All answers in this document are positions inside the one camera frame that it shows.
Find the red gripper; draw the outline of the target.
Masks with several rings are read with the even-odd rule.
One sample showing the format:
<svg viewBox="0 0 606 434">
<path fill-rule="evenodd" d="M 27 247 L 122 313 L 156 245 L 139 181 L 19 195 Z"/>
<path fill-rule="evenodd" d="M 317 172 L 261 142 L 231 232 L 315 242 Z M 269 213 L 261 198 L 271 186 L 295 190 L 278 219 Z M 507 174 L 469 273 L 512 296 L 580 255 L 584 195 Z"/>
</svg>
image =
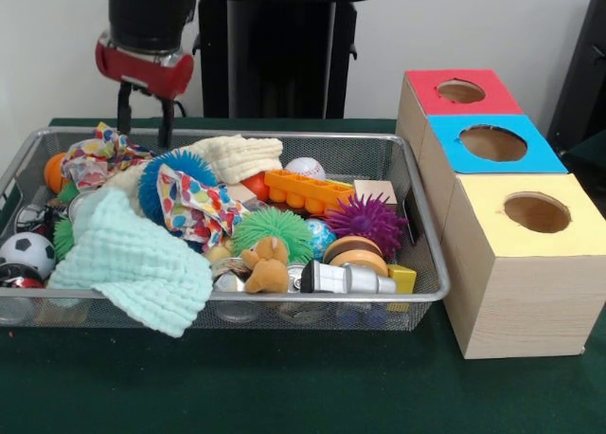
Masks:
<svg viewBox="0 0 606 434">
<path fill-rule="evenodd" d="M 145 54 L 119 47 L 108 31 L 98 38 L 95 59 L 98 71 L 106 78 L 121 81 L 117 94 L 116 126 L 121 134 L 131 129 L 132 85 L 159 98 L 182 95 L 193 74 L 193 56 L 178 49 L 168 54 Z M 172 99 L 160 99 L 162 119 L 158 129 L 158 146 L 168 148 L 171 142 L 174 105 Z"/>
</svg>

